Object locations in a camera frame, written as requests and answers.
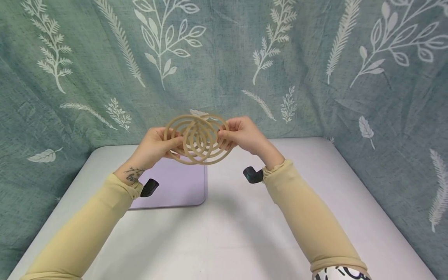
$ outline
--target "teal fabric backdrop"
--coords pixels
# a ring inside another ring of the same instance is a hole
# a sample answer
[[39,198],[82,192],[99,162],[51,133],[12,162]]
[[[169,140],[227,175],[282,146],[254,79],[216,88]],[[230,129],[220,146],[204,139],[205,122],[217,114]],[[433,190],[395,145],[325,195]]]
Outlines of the teal fabric backdrop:
[[447,0],[2,0],[0,279],[94,149],[205,112],[331,140],[448,279],[447,17]]

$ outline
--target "wrist tattoo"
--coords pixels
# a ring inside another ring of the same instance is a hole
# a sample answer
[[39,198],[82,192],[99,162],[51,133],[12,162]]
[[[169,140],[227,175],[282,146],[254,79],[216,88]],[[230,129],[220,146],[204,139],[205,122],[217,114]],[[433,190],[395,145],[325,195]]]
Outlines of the wrist tattoo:
[[144,169],[138,169],[138,168],[129,168],[129,170],[125,171],[127,177],[126,179],[130,182],[137,182],[140,176],[143,174],[145,170]]

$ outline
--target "purple mat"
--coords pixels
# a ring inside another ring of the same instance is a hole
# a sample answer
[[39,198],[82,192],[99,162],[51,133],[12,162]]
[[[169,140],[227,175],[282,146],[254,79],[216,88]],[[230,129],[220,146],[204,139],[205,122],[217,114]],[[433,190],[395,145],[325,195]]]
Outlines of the purple mat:
[[145,185],[150,178],[160,185],[151,196],[134,200],[131,209],[200,205],[207,197],[205,165],[186,165],[163,158],[146,170],[139,181]]

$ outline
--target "beige sleeve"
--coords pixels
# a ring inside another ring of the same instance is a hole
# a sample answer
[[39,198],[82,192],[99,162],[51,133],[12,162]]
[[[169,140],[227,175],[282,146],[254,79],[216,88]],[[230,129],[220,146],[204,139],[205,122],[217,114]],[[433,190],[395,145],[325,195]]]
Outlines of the beige sleeve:
[[302,179],[291,160],[269,171],[263,182],[279,206],[300,248],[311,264],[313,276],[332,266],[345,266],[366,276],[367,266],[338,221]]
[[142,184],[128,186],[115,175],[51,239],[21,280],[79,280],[92,264]]

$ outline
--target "right hand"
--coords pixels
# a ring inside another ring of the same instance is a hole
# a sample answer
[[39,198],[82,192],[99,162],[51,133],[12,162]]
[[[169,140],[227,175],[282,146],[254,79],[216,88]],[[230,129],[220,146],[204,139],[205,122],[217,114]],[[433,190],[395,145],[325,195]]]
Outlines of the right hand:
[[241,149],[260,157],[270,170],[284,162],[283,155],[269,142],[249,117],[232,118],[227,120],[227,124],[229,130],[224,130],[224,126],[221,126],[218,132],[219,138],[232,142],[225,147],[226,150],[238,145]]

